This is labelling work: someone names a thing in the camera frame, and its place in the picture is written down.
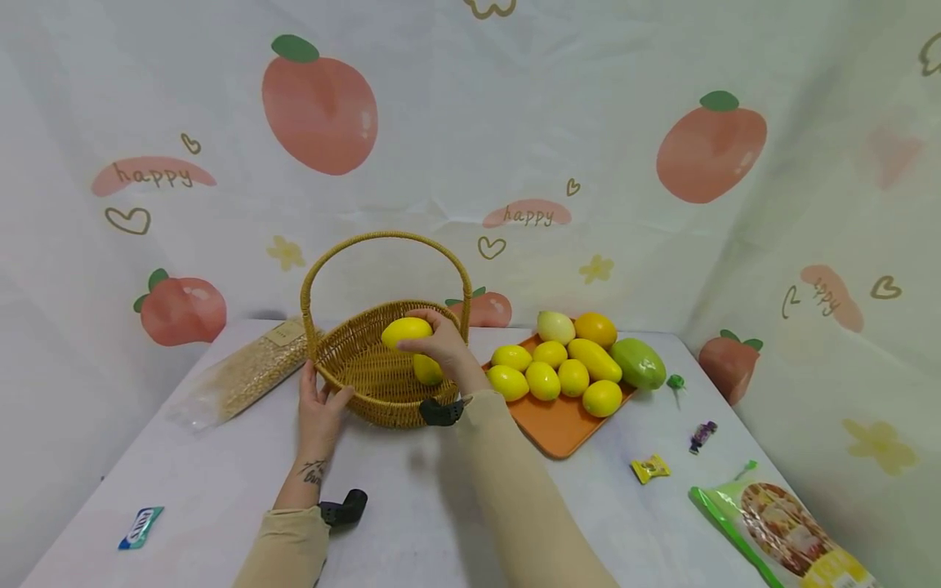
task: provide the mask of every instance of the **yellow candy wrapper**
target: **yellow candy wrapper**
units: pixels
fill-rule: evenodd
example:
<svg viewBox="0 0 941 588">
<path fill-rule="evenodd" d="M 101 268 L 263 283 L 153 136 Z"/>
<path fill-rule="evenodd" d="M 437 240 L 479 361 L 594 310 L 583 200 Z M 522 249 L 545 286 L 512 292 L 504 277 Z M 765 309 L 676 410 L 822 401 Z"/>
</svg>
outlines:
<svg viewBox="0 0 941 588">
<path fill-rule="evenodd" d="M 645 461 L 634 460 L 630 462 L 630 467 L 637 474 L 637 479 L 641 481 L 641 484 L 650 482 L 651 478 L 670 475 L 669 466 L 656 453 Z"/>
</svg>

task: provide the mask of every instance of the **lemon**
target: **lemon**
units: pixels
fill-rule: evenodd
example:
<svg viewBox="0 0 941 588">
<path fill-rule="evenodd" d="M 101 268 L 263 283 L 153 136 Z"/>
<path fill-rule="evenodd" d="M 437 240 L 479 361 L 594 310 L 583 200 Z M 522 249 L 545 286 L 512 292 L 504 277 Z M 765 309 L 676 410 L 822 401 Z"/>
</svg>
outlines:
<svg viewBox="0 0 941 588">
<path fill-rule="evenodd" d="M 490 365 L 505 365 L 517 372 L 525 372 L 531 361 L 533 361 L 533 356 L 529 355 L 529 352 L 523 347 L 504 345 L 503 347 L 497 347 L 497 350 L 493 352 Z"/>
<path fill-rule="evenodd" d="M 578 398 L 588 388 L 588 368 L 577 359 L 566 359 L 559 366 L 559 383 L 565 396 Z"/>
<path fill-rule="evenodd" d="M 582 395 L 582 406 L 591 416 L 604 419 L 617 411 L 622 400 L 620 386 L 608 380 L 599 380 Z"/>
<path fill-rule="evenodd" d="M 490 380 L 490 386 L 502 394 L 503 398 L 508 403 L 519 400 L 529 393 L 529 384 L 526 382 L 526 376 L 519 370 L 514 370 L 509 366 L 493 366 L 487 370 L 486 378 Z"/>
<path fill-rule="evenodd" d="M 429 356 L 422 354 L 417 353 L 412 356 L 412 371 L 415 372 L 418 381 L 426 386 L 437 386 L 444 380 L 441 366 Z"/>
<path fill-rule="evenodd" d="M 566 347 L 558 341 L 540 343 L 533 350 L 533 361 L 545 361 L 552 369 L 558 369 L 562 362 L 568 359 Z"/>
<path fill-rule="evenodd" d="M 617 329 L 605 315 L 586 312 L 575 320 L 575 336 L 593 341 L 607 349 L 617 341 Z"/>
<path fill-rule="evenodd" d="M 526 383 L 533 396 L 539 400 L 555 400 L 562 391 L 559 376 L 545 361 L 534 361 L 526 368 Z"/>
<path fill-rule="evenodd" d="M 395 344 L 402 339 L 431 337 L 431 333 L 431 325 L 426 321 L 414 316 L 407 316 L 389 323 L 389 326 L 382 331 L 382 343 L 392 351 L 398 351 Z"/>
</svg>

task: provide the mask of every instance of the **basket handle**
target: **basket handle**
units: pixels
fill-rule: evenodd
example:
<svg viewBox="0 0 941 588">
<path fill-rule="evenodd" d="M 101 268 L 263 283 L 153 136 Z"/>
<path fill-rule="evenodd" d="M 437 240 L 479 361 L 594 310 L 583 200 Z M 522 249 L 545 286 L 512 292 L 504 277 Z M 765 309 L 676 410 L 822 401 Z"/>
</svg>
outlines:
<svg viewBox="0 0 941 588">
<path fill-rule="evenodd" d="M 327 253 L 324 253 L 323 256 L 317 263 L 313 265 L 311 270 L 307 273 L 307 277 L 304 278 L 304 283 L 300 287 L 300 313 L 301 317 L 304 320 L 304 330 L 307 331 L 308 341 L 316 341 L 316 331 L 313 327 L 313 319 L 311 318 L 311 286 L 313 285 L 313 279 L 317 276 L 317 273 L 320 271 L 324 264 L 327 263 L 330 258 L 332 258 L 337 253 L 340 253 L 347 247 L 353 246 L 357 243 L 363 241 L 370 241 L 372 239 L 409 239 L 411 241 L 418 241 L 419 243 L 424 243 L 427 246 L 433 247 L 441 252 L 444 257 L 448 258 L 451 263 L 457 268 L 457 273 L 461 276 L 461 281 L 464 284 L 464 308 L 461 309 L 461 321 L 458 328 L 461 333 L 461 338 L 464 342 L 468 342 L 468 333 L 469 326 L 471 322 L 471 278 L 468 276 L 468 272 L 464 269 L 464 265 L 455 257 L 454 253 L 447 249 L 441 243 L 437 241 L 432 241 L 427 237 L 422 237 L 411 232 L 402 232 L 400 230 L 378 230 L 375 232 L 365 232 L 362 235 L 357 235 L 355 237 L 350 237 L 346 241 L 337 244 L 332 247 Z"/>
</svg>

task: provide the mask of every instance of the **orange cutting board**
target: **orange cutting board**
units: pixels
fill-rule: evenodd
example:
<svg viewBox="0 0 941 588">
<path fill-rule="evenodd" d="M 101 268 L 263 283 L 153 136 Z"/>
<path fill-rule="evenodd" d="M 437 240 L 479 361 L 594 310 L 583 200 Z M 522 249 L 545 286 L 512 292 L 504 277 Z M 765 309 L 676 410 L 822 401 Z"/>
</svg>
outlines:
<svg viewBox="0 0 941 588">
<path fill-rule="evenodd" d="M 532 353 L 541 342 L 538 335 L 533 335 L 519 345 Z M 490 362 L 485 363 L 483 368 L 489 370 Z M 624 393 L 624 400 L 621 401 L 623 406 L 634 393 L 634 388 L 621 382 L 621 391 Z M 536 400 L 532 394 L 526 394 L 507 406 L 526 437 L 553 459 L 565 459 L 575 453 L 611 418 L 591 416 L 582 406 L 581 398 L 569 398 L 564 394 L 551 402 Z"/>
</svg>

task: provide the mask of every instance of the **hand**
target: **hand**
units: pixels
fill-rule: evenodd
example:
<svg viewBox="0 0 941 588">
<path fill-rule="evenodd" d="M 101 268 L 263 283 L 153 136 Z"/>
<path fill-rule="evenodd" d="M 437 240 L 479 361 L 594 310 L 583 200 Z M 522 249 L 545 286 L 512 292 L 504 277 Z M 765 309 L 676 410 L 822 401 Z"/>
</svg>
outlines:
<svg viewBox="0 0 941 588">
<path fill-rule="evenodd" d="M 341 415 L 346 403 L 353 398 L 353 387 L 346 386 L 330 395 L 331 387 L 324 384 L 317 391 L 317 372 L 309 359 L 300 374 L 300 402 L 297 407 L 300 444 L 298 456 L 305 459 L 329 460 L 340 434 Z"/>
<path fill-rule="evenodd" d="M 449 319 L 431 309 L 410 310 L 406 316 L 427 321 L 435 334 L 422 339 L 403 339 L 398 343 L 399 351 L 429 356 L 441 366 L 444 375 L 452 380 L 457 379 L 458 372 L 464 366 L 477 364 L 455 324 Z"/>
</svg>

